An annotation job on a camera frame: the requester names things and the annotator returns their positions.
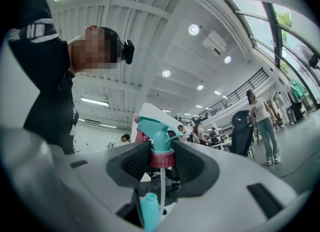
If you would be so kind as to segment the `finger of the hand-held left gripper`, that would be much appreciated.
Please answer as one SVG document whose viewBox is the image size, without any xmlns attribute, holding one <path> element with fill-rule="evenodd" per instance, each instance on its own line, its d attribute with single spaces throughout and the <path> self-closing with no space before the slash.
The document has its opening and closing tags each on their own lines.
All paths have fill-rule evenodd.
<svg viewBox="0 0 320 232">
<path fill-rule="evenodd" d="M 120 208 L 116 215 L 141 229 L 145 228 L 139 192 L 134 189 L 131 200 Z"/>
</svg>

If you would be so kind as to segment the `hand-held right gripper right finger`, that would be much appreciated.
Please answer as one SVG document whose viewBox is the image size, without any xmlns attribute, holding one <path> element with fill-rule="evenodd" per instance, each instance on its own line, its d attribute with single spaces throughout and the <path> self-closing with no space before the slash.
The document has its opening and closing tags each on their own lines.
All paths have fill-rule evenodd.
<svg viewBox="0 0 320 232">
<path fill-rule="evenodd" d="M 172 146 L 181 188 L 159 232 L 281 232 L 311 195 L 297 194 L 243 156 L 180 141 Z"/>
</svg>

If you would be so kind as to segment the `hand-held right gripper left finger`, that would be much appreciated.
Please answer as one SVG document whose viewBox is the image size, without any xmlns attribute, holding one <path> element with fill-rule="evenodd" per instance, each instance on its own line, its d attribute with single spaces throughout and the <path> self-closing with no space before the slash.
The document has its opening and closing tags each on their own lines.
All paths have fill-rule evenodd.
<svg viewBox="0 0 320 232">
<path fill-rule="evenodd" d="M 24 129 L 0 127 L 0 165 L 38 232 L 144 232 L 116 212 L 132 198 L 150 143 L 65 155 Z"/>
</svg>

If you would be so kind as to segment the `teal spray bottle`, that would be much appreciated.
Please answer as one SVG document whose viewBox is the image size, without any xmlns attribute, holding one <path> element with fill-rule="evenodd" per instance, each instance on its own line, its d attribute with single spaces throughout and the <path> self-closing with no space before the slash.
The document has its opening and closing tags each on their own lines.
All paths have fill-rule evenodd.
<svg viewBox="0 0 320 232">
<path fill-rule="evenodd" d="M 146 232 L 153 232 L 160 220 L 160 206 L 157 195 L 154 193 L 147 193 L 140 200 L 140 208 L 144 230 Z"/>
</svg>

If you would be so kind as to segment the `black office chair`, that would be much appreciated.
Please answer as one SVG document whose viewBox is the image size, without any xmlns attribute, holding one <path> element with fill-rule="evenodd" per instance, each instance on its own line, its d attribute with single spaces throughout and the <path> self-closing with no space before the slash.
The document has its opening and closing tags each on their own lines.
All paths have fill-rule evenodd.
<svg viewBox="0 0 320 232">
<path fill-rule="evenodd" d="M 233 130 L 231 134 L 231 146 L 229 151 L 234 154 L 251 159 L 250 154 L 254 123 L 249 110 L 241 110 L 234 114 L 231 119 Z"/>
</svg>

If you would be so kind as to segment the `person's black shirt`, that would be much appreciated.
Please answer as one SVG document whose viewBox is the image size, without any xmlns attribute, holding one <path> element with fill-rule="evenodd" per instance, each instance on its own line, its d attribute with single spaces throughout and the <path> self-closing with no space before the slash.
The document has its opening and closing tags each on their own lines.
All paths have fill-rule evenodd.
<svg viewBox="0 0 320 232">
<path fill-rule="evenodd" d="M 59 38 L 46 0 L 23 0 L 8 31 L 18 63 L 39 90 L 24 128 L 73 154 L 79 114 L 72 98 L 74 75 L 68 45 Z"/>
</svg>

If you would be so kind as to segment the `black mezzanine railing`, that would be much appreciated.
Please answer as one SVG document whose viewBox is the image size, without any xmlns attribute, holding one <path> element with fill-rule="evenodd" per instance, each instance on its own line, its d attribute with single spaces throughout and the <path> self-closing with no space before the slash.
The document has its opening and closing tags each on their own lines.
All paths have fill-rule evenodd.
<svg viewBox="0 0 320 232">
<path fill-rule="evenodd" d="M 216 114 L 222 112 L 223 110 L 231 107 L 236 104 L 238 101 L 246 97 L 246 92 L 248 90 L 255 90 L 257 87 L 262 85 L 269 76 L 264 71 L 263 68 L 258 70 L 249 80 L 242 84 L 239 88 L 233 91 L 230 95 L 223 97 L 223 100 L 217 102 L 213 106 L 209 107 L 205 111 L 201 112 L 198 115 L 195 115 L 194 118 L 187 119 L 188 122 L 195 123 L 197 121 L 204 121 Z"/>
</svg>

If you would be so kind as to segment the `green hanging garment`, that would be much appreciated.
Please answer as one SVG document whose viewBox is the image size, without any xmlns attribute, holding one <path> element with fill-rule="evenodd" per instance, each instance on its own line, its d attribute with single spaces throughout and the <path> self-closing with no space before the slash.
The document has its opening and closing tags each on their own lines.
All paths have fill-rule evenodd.
<svg viewBox="0 0 320 232">
<path fill-rule="evenodd" d="M 307 96 L 306 89 L 298 81 L 292 79 L 289 86 L 296 102 Z"/>
</svg>

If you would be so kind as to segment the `white ceiling air conditioner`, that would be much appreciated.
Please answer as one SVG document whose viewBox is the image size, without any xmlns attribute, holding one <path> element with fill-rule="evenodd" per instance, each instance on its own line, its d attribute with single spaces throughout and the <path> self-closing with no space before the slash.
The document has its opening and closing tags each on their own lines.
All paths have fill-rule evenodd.
<svg viewBox="0 0 320 232">
<path fill-rule="evenodd" d="M 211 31 L 203 40 L 202 46 L 211 51 L 215 56 L 220 56 L 227 50 L 227 43 L 215 30 Z"/>
</svg>

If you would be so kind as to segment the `black standing fan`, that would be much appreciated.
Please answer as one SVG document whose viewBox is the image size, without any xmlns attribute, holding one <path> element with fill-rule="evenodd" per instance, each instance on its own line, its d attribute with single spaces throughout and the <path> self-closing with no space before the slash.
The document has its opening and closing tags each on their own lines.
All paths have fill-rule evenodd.
<svg viewBox="0 0 320 232">
<path fill-rule="evenodd" d="M 319 66 L 320 56 L 315 54 L 311 49 L 303 45 L 297 45 L 294 48 L 294 52 L 309 67 L 320 70 L 320 66 Z"/>
</svg>

